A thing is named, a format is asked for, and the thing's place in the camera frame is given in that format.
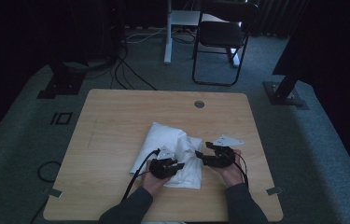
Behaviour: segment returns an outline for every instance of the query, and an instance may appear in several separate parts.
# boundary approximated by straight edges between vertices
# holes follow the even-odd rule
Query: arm
[[[235,162],[240,165],[241,151],[234,150]],[[228,206],[228,219],[230,224],[234,223],[268,223],[268,220],[259,206],[252,199],[241,171],[232,164],[226,168],[213,168],[223,178],[227,189],[225,196]]]
[[[251,198],[246,184],[238,184],[225,190],[228,221],[232,223],[268,223],[268,219]]]
[[[99,222],[102,224],[140,224],[152,202],[151,194],[146,189],[139,187],[125,201],[103,213]]]
[[[139,187],[125,201],[103,213],[99,218],[99,222],[102,224],[140,224],[153,203],[153,197],[158,194],[169,179],[170,177],[158,179],[151,173],[144,174],[142,187]]]

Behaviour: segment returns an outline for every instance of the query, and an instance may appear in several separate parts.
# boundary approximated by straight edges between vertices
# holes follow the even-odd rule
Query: dark background
[[[186,1],[174,2],[181,7]],[[273,74],[314,87],[350,155],[350,0],[309,2]],[[130,27],[166,24],[166,1],[128,0],[122,8],[116,3],[0,0],[0,120],[43,65],[113,57],[120,11]]]

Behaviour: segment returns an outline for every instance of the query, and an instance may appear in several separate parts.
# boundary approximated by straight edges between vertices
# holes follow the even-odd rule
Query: chair backrest
[[[223,21],[245,22],[253,24],[259,14],[259,7],[247,2],[230,2],[225,0],[203,0],[203,13],[215,16]]]

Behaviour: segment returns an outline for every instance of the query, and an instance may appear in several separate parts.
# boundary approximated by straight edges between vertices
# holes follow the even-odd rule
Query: white desk
[[[200,12],[199,11],[184,11],[184,10],[172,10],[172,0],[168,0],[168,18],[167,18],[167,36],[165,56],[163,62],[165,64],[171,63],[172,60],[172,25],[190,25],[197,26]],[[212,20],[213,17],[203,17],[204,20]],[[233,66],[239,66],[238,55],[233,58]]]

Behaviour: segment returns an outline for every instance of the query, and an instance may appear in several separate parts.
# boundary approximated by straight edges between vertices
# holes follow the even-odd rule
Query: hand-held controller
[[[175,175],[178,170],[183,169],[184,163],[177,163],[172,159],[157,160],[154,159],[151,161],[149,166],[149,171],[157,178],[164,179]]]
[[[216,156],[204,156],[202,152],[195,151],[197,158],[202,160],[203,165],[225,168],[235,162],[235,153],[232,148],[215,146],[211,142],[206,142],[206,147],[213,149]]]

